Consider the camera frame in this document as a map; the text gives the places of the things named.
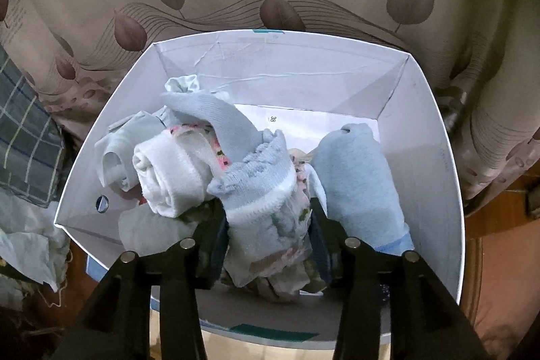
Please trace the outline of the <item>orange wooden chair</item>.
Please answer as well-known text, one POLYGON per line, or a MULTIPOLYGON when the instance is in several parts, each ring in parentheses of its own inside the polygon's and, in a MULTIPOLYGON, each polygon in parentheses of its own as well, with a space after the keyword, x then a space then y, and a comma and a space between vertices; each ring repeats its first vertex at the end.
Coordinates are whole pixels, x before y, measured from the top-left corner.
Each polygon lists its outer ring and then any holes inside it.
POLYGON ((466 266, 461 308, 492 359, 506 359, 539 313, 539 219, 527 193, 536 164, 465 218, 466 266))

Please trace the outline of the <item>pale blue underwear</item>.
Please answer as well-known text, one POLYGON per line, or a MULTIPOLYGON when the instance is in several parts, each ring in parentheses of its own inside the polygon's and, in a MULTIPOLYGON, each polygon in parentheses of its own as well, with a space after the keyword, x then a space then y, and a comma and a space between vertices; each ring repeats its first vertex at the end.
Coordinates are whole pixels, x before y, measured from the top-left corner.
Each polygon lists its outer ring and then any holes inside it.
POLYGON ((168 124, 167 120, 172 117, 170 108, 163 107, 159 114, 139 111, 110 125, 107 133, 94 145, 96 170, 101 184, 117 184, 125 191, 140 186, 133 167, 135 146, 165 129, 195 129, 200 132, 194 127, 168 124))

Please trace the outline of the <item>beige leaf-print curtain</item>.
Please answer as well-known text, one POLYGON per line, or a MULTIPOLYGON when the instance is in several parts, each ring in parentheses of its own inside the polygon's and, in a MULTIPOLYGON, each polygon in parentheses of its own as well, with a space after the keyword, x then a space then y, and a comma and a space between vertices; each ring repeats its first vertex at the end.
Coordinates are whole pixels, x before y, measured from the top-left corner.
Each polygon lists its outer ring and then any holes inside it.
POLYGON ((264 27, 411 53, 468 212, 539 163, 539 0, 1 0, 1 47, 78 138, 149 44, 264 27))

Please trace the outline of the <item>grey floral lace underwear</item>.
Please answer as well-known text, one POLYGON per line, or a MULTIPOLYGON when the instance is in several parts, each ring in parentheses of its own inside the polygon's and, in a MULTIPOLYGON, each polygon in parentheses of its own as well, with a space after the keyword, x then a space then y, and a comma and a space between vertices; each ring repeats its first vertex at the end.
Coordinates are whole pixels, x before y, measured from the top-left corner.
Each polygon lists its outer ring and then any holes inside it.
POLYGON ((182 122, 206 122, 229 164, 208 185, 229 225, 223 267, 237 288, 273 302, 293 302, 324 284, 308 264, 310 196, 324 194, 313 167, 296 162, 279 130, 259 131, 237 107, 205 92, 167 92, 182 122))

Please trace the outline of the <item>white patterned underwear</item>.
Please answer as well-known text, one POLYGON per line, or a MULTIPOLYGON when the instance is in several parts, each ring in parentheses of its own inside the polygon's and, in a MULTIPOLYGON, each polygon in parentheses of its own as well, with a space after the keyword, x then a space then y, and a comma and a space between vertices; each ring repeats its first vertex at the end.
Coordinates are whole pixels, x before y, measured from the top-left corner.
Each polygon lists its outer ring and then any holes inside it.
POLYGON ((208 216, 209 211, 204 206, 190 209, 180 217, 163 217, 154 213, 148 204, 138 205, 120 214, 119 237, 125 250, 139 256, 152 255, 190 238, 208 216))

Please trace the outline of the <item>white cardboard storage box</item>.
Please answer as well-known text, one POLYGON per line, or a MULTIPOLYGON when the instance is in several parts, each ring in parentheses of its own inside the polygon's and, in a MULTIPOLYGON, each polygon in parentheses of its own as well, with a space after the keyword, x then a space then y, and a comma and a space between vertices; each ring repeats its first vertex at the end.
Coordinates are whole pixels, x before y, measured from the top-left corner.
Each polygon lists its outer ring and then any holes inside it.
POLYGON ((454 298, 462 292, 464 221, 450 141, 414 58, 360 40, 301 32, 230 30, 158 42, 135 62, 81 147, 55 223, 109 268, 123 252, 120 214, 136 193, 103 187, 94 146, 108 128, 162 107, 165 83, 196 75, 259 129, 312 151, 329 132, 366 123, 390 165, 416 251, 454 298))

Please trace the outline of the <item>green plaid fabric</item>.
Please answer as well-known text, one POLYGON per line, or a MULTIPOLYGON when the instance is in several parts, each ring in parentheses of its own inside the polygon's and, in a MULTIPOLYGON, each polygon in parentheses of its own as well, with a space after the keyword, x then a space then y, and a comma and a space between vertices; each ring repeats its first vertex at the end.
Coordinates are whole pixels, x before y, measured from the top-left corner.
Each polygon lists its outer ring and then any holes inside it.
POLYGON ((40 207, 58 199, 64 138, 29 81, 1 52, 1 187, 40 207))

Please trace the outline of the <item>white crumpled fabric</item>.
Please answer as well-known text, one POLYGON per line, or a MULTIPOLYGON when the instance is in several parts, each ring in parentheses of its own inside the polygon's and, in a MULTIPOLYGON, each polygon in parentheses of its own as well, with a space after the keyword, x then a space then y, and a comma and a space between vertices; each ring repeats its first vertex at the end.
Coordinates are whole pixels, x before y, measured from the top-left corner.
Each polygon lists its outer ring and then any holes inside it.
POLYGON ((22 311, 25 299, 43 284, 59 294, 66 288, 71 241, 54 225, 58 205, 39 207, 1 191, 1 267, 26 277, 1 276, 2 307, 22 311))

